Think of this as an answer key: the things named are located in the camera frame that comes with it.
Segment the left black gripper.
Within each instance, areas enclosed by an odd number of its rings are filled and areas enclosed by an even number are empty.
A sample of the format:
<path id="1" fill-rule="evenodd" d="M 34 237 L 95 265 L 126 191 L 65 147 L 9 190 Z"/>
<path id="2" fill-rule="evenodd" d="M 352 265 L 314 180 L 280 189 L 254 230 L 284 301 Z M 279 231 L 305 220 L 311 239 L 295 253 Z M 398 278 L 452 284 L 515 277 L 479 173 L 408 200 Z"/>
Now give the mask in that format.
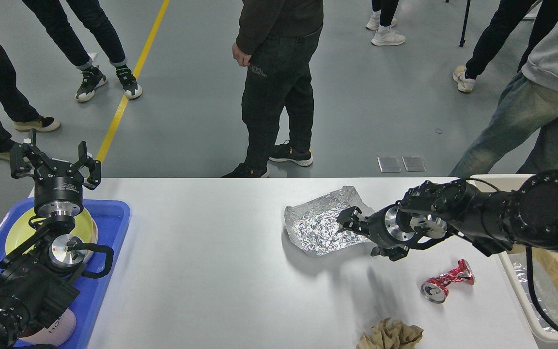
<path id="1" fill-rule="evenodd" d="M 95 190 L 101 183 L 99 160 L 87 153 L 87 143 L 78 146 L 79 159 L 69 165 L 66 172 L 56 173 L 55 162 L 37 146 L 37 131 L 31 129 L 22 143 L 10 150 L 11 177 L 35 179 L 34 212 L 38 217 L 77 216 L 84 210 L 83 187 Z M 87 168 L 87 176 L 80 172 Z"/>

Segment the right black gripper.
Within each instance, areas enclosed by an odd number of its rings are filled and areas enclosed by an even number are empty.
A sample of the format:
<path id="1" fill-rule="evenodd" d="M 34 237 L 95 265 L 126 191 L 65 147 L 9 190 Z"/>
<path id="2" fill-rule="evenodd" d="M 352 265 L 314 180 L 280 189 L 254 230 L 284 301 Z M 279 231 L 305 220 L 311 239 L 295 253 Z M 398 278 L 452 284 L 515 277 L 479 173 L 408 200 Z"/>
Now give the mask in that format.
<path id="1" fill-rule="evenodd" d="M 364 216 L 361 208 L 353 206 L 339 213 L 336 222 L 340 227 L 337 233 L 349 231 L 369 238 L 377 245 L 372 248 L 370 256 L 397 261 L 409 254 L 410 248 L 404 245 L 416 236 L 409 225 L 411 219 L 412 216 L 401 212 L 397 204 L 389 205 L 371 216 Z"/>

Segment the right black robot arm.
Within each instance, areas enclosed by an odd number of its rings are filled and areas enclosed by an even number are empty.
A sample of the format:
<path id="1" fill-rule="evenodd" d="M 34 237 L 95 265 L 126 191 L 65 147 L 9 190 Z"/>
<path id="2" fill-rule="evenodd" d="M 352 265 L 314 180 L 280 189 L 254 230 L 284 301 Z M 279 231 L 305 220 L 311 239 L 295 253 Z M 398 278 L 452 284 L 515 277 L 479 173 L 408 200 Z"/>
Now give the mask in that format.
<path id="1" fill-rule="evenodd" d="M 531 248 L 558 252 L 558 170 L 530 176 L 510 192 L 498 188 L 482 192 L 474 181 L 473 177 L 443 184 L 425 181 L 369 217 L 363 217 L 359 207 L 346 208 L 337 223 L 341 231 L 376 243 L 372 256 L 392 261 L 451 236 L 469 241 L 485 256 L 524 245 L 530 298 L 537 302 Z"/>

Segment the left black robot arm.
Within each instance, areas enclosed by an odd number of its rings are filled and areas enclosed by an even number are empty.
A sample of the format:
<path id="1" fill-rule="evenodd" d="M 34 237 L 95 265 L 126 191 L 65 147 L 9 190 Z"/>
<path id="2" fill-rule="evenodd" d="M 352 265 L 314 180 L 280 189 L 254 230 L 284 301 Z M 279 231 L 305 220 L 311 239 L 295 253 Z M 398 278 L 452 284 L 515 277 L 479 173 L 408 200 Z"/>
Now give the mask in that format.
<path id="1" fill-rule="evenodd" d="M 83 212 L 83 188 L 100 185 L 101 163 L 80 142 L 79 158 L 53 159 L 36 145 L 36 131 L 10 151 L 11 177 L 32 177 L 35 232 L 0 261 L 0 349 L 10 349 L 31 327 L 46 328 L 79 296 L 79 277 L 108 275 L 114 251 L 72 234 Z"/>

